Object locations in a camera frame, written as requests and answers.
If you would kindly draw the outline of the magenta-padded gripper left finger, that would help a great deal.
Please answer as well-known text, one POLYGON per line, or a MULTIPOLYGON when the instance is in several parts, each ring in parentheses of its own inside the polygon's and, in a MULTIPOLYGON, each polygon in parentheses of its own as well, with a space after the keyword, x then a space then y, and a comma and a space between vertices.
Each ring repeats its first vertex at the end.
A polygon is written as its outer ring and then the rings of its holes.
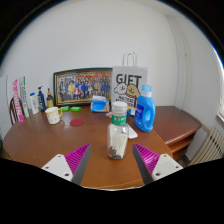
POLYGON ((91 144, 88 143, 66 155, 57 154, 47 162, 42 169, 73 182, 76 185, 80 185, 91 156, 91 152, 91 144))

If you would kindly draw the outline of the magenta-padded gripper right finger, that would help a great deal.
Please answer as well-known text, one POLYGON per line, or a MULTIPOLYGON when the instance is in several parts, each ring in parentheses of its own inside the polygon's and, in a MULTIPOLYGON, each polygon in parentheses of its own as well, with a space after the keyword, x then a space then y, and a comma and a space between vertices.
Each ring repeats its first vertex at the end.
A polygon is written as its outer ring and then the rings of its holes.
POLYGON ((158 155, 139 144, 133 145, 132 152, 145 185, 182 169, 168 154, 158 155))

